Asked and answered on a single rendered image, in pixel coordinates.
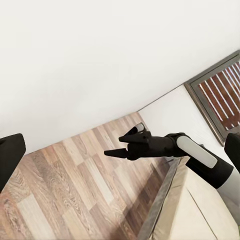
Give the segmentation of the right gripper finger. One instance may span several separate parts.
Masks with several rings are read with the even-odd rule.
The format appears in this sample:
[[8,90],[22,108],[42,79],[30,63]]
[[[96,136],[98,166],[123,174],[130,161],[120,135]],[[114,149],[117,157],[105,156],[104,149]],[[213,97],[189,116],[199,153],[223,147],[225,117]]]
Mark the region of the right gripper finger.
[[143,133],[124,135],[118,138],[120,142],[146,145],[149,142],[145,131]]
[[131,160],[137,155],[139,155],[139,152],[135,153],[134,155],[129,155],[129,150],[126,150],[126,148],[121,148],[104,151],[104,155],[117,158],[127,158],[128,160]]

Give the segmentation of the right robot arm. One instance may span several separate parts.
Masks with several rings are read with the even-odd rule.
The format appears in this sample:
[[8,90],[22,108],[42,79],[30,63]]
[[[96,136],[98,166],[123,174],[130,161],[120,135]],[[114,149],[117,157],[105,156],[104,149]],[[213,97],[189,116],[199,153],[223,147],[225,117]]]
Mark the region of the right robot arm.
[[237,168],[204,145],[197,144],[185,133],[152,136],[145,123],[141,122],[118,139],[128,143],[127,150],[111,149],[104,151],[104,155],[131,161],[139,158],[188,156],[190,159],[185,165],[240,208],[240,173]]

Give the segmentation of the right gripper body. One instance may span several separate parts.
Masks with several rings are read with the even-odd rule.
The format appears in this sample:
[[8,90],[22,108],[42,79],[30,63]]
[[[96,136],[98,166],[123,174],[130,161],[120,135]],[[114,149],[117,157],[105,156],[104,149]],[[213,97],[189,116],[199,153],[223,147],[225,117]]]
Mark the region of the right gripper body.
[[127,149],[130,156],[139,152],[139,154],[132,158],[131,161],[136,161],[139,158],[161,158],[164,155],[166,147],[164,139],[161,136],[152,136],[150,131],[145,131],[145,133],[149,139],[147,144],[128,143]]

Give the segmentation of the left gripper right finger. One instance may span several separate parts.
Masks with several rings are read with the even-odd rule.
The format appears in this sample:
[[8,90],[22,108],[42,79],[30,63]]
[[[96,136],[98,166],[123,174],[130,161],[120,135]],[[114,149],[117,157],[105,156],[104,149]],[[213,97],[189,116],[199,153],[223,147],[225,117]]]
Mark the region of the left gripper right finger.
[[240,135],[229,133],[224,143],[224,151],[240,173]]

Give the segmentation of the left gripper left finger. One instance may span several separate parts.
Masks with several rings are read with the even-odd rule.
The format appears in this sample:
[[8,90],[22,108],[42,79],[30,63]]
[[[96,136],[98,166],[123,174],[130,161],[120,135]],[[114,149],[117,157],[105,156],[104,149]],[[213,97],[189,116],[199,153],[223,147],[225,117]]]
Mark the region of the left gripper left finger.
[[26,144],[22,133],[0,138],[0,193],[25,153]]

